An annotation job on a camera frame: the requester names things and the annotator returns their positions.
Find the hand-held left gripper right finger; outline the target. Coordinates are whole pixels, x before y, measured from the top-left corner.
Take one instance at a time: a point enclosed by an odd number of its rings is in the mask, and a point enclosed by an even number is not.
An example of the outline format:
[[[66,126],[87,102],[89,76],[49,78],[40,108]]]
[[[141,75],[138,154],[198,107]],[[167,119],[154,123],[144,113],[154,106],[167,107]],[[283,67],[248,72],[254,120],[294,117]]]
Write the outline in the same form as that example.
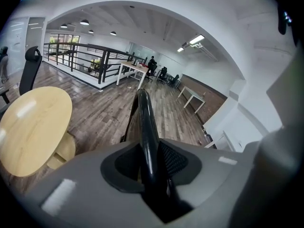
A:
[[[253,148],[239,153],[163,138],[160,145],[179,197],[193,207],[211,197],[236,167],[249,169],[253,164]]]

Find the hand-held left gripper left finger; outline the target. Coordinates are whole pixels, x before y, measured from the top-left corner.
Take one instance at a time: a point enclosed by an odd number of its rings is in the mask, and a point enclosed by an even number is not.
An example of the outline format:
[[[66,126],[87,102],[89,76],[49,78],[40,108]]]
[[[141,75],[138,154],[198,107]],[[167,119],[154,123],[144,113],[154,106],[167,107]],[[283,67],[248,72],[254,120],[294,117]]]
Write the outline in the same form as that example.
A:
[[[27,204],[52,224],[161,224],[140,194],[122,193],[102,177],[102,161],[128,145],[74,157],[31,188]]]

